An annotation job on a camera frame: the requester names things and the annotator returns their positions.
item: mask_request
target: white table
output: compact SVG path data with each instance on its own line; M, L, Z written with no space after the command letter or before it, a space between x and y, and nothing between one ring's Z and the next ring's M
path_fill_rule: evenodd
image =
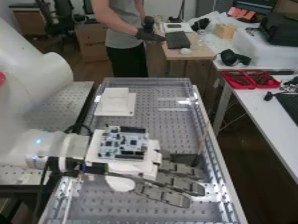
M274 78L285 81L293 76L274 76ZM276 98L268 102L263 100L267 91L280 92L277 89L235 90L224 82L212 129L216 135L232 93L298 184L298 126Z

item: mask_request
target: person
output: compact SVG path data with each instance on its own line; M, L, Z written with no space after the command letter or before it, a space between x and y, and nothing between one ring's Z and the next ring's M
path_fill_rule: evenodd
M143 41L164 38L142 30L142 0L93 0L95 20L107 26L106 53L115 77L147 77Z

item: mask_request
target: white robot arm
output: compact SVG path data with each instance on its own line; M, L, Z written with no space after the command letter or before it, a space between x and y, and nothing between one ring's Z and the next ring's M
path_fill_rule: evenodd
M152 181L155 163L160 163L160 154L154 151L156 148L147 146L138 152L140 161L115 159L110 162L109 158L98 158L97 143L87 149L89 136L59 131L49 133L26 127L22 115L73 81L73 73L62 57L55 53L41 54L1 18L0 30L0 164L43 169L46 161L50 161L50 170L63 173L71 171L73 164L79 161L85 162L85 172L99 175L106 175L107 167L118 175L105 176L115 191L134 188L131 179L123 178L126 175L139 178L140 174L143 179ZM101 135L95 135L91 142L99 142L99 138ZM119 149L114 156L123 157Z
M31 130L22 115L71 83L73 73L62 57L42 54L1 18L0 30L0 164L42 169L46 157L77 156L79 136Z

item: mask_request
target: floor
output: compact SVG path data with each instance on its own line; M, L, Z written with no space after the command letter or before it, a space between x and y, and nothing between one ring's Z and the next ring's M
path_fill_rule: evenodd
M45 52L53 50L50 45L34 45ZM71 48L62 56L75 81L94 81L98 85L103 77L113 75L107 61L83 63ZM227 111L226 123L243 112L235 104ZM298 187L247 116L219 133L218 142L248 223L296 224ZM23 217L23 209L19 213L22 222L18 219L14 223L27 223L29 214Z

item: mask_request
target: white box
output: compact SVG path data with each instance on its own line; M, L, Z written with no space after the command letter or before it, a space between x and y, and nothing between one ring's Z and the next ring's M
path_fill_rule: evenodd
M259 31L251 36L244 29L239 28L234 34L232 46L239 54L252 59L255 66L272 66L280 69L298 67L298 47L271 45Z

